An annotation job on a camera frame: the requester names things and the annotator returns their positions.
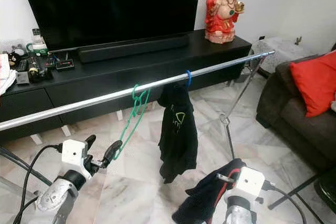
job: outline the remote control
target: remote control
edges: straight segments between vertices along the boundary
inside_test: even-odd
[[[16,71],[18,72],[27,71],[27,67],[28,67],[28,61],[26,59],[23,59],[20,61],[19,66],[16,68]]]

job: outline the sofa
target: sofa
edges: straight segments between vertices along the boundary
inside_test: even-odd
[[[317,58],[305,57],[294,62]],[[317,172],[336,163],[336,112],[307,118],[305,102],[291,75],[290,62],[277,66],[262,91],[257,121],[272,127]]]

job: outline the red pillow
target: red pillow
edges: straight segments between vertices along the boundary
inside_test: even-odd
[[[327,111],[336,92],[336,50],[317,59],[292,62],[290,71],[306,103],[306,117]]]

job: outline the blue hanger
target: blue hanger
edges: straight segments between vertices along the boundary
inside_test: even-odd
[[[189,70],[186,70],[186,73],[188,74],[188,77],[189,77],[186,87],[189,88],[189,86],[191,85],[191,78],[192,78],[192,76],[191,76],[191,73],[190,73]]]

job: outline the cabinet drawer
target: cabinet drawer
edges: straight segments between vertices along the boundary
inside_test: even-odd
[[[46,91],[38,89],[1,97],[0,122],[53,108]],[[0,140],[12,140],[61,127],[58,116],[0,131]]]
[[[80,81],[47,87],[46,90],[53,105],[59,107],[116,92],[118,87],[116,75],[105,74]],[[118,100],[113,100],[61,114],[60,118],[63,124],[73,124],[78,121],[108,114],[117,110],[119,110],[119,102]]]

